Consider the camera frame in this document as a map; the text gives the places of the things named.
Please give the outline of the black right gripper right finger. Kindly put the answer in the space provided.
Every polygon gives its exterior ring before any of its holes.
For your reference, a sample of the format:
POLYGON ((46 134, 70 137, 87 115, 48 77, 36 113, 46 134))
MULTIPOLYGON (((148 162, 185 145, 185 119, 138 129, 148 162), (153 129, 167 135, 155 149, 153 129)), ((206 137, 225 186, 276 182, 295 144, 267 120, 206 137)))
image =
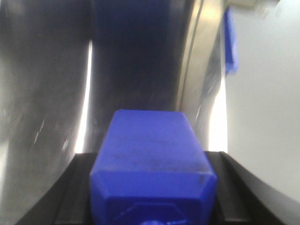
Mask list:
POLYGON ((225 152, 207 151, 217 175, 212 225, 298 225, 300 204, 225 152))

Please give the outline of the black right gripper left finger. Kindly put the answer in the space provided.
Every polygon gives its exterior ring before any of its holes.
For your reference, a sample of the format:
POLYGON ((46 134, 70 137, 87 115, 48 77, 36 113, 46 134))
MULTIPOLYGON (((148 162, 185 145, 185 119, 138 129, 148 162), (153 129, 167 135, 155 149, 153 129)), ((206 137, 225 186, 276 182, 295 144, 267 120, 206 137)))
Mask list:
POLYGON ((65 172, 18 225, 92 225, 90 172, 95 153, 76 154, 65 172))

